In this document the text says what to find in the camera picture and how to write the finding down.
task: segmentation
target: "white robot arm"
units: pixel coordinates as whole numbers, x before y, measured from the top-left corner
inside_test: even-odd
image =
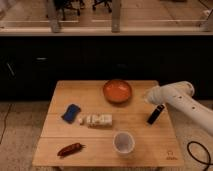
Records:
[[[155,105],[169,103],[213,136],[213,111],[192,99],[193,95],[193,85],[183,81],[153,87],[148,91],[145,98],[146,101]]]

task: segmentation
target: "floor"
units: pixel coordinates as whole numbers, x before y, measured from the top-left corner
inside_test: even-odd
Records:
[[[81,16],[75,11],[66,11],[64,26],[110,26],[111,14],[103,5],[92,11],[93,0],[84,0],[86,6]],[[121,26],[195,26],[203,18],[203,11],[213,7],[211,0],[122,0]],[[9,26],[45,26],[48,19],[43,0],[19,0],[4,15],[2,23]]]
[[[200,101],[212,108],[213,101]],[[32,166],[42,126],[48,110],[49,101],[36,102],[0,102],[0,171],[53,171],[50,167]],[[182,149],[185,165],[177,168],[163,168],[162,171],[200,171],[203,165],[194,161],[186,151],[189,141],[198,141],[205,145],[213,156],[213,138],[181,112],[168,107],[175,133]],[[193,153],[206,160],[202,149],[193,146]],[[148,171],[148,168],[64,168],[65,171]]]

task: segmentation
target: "cup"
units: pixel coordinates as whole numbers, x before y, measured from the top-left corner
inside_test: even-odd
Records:
[[[135,140],[129,132],[118,132],[113,139],[115,151],[121,155],[131,153],[135,148]]]

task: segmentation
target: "office chair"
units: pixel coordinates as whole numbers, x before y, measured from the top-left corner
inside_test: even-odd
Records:
[[[77,15],[80,16],[81,14],[80,10],[72,6],[72,2],[74,1],[75,0],[54,0],[56,11],[60,9],[62,10],[62,15],[63,15],[62,20],[66,20],[65,9],[75,10],[77,12]]]
[[[96,5],[99,5],[101,3],[104,3],[105,6],[107,6],[109,13],[112,12],[112,9],[109,5],[109,2],[112,2],[112,0],[94,0],[94,4],[92,6],[93,11],[96,10]]]

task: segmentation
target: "black cabinet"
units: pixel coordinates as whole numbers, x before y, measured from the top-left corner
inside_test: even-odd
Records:
[[[187,80],[213,97],[208,36],[1,37],[0,100],[50,99],[58,80]]]

